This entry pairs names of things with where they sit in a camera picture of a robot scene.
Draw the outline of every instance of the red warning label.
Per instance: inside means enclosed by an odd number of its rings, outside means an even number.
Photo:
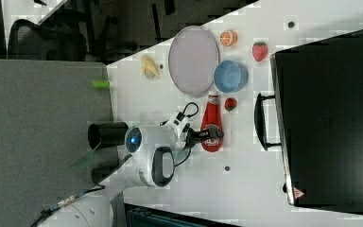
[[[294,192],[294,198],[296,198],[296,199],[299,199],[305,195],[305,193],[303,193],[302,191],[300,191],[299,189],[297,189],[295,187],[293,187],[293,192]]]

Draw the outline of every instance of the gray carpet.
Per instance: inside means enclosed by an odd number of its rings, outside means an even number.
[[[117,165],[114,149],[70,167],[91,150],[88,125],[112,116],[96,62],[0,61],[0,226],[29,226],[46,205],[91,188],[93,167]]]

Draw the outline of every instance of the small red object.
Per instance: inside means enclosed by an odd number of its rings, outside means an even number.
[[[265,43],[255,43],[252,46],[252,55],[256,61],[262,61],[268,54],[268,47]]]
[[[208,102],[204,117],[202,118],[201,130],[215,128],[222,131],[222,121],[220,119],[219,95],[217,92],[209,92]],[[201,142],[202,147],[210,152],[216,152],[222,147],[223,138],[208,139]]]
[[[232,97],[229,97],[228,99],[226,99],[225,101],[225,109],[226,111],[230,112],[232,110],[234,110],[234,108],[237,106],[237,100],[235,100]]]

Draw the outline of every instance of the white table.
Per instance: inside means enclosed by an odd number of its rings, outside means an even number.
[[[287,28],[289,21],[296,23],[293,29]],[[222,60],[241,61],[250,72],[249,83],[242,91],[222,95],[222,104],[229,96],[238,99],[234,112],[222,109],[223,150],[209,153],[195,146],[189,160],[177,168],[169,186],[129,188],[124,192],[125,202],[239,226],[363,226],[363,216],[288,205],[282,191],[285,177],[280,149],[264,151],[253,126],[256,95],[273,91],[270,63],[268,59],[255,62],[251,56],[256,41],[266,41],[273,53],[361,29],[363,1],[261,0],[202,27],[216,37]],[[226,29],[238,33],[233,47],[219,44],[218,37]],[[194,117],[193,128],[199,129],[207,97],[189,97],[174,85],[167,69],[171,43],[172,40],[157,44],[108,66],[109,77],[115,83],[112,106],[116,120],[136,125],[160,122],[182,110],[187,102],[196,101],[201,109],[200,115]],[[160,79],[149,81],[140,75],[143,54],[164,65]],[[273,101],[268,102],[266,112],[270,142],[277,142]]]
[[[67,0],[43,0],[46,6],[33,0],[1,0],[4,14],[5,40],[8,46],[10,28],[19,19],[26,19],[40,25],[46,18],[59,9]]]

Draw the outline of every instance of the suitcase handle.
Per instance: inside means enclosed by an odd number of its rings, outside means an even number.
[[[264,106],[262,102],[268,99],[273,99],[275,96],[262,96],[261,93],[258,94],[258,97],[255,102],[254,109],[254,124],[257,136],[259,138],[259,142],[261,142],[262,147],[265,150],[268,150],[270,147],[280,146],[281,143],[271,144],[268,143],[267,139],[267,126],[265,123],[265,115],[264,115]]]

